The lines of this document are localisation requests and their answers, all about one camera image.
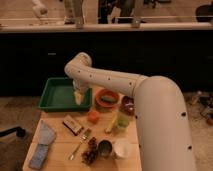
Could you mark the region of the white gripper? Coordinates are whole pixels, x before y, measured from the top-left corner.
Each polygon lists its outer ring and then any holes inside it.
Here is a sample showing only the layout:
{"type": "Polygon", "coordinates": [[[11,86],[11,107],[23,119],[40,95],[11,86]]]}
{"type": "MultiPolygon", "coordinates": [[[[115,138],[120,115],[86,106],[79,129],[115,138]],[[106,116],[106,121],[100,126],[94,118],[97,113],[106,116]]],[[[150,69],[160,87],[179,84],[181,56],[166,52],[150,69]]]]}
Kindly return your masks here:
{"type": "Polygon", "coordinates": [[[74,87],[75,102],[77,105],[80,105],[84,100],[84,96],[86,91],[88,90],[88,86],[86,84],[83,84],[82,82],[74,80],[73,87],[74,87]]]}

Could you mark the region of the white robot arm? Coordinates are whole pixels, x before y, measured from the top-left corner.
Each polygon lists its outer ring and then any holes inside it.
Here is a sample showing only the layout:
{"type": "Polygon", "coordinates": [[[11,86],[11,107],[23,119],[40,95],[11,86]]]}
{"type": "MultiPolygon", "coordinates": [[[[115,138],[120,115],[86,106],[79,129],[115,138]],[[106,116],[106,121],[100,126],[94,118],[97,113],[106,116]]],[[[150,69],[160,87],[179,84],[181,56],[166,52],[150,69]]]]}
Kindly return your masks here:
{"type": "Polygon", "coordinates": [[[134,99],[142,171],[197,171],[185,100],[174,81],[97,69],[84,52],[64,72],[81,93],[98,85],[134,99]]]}

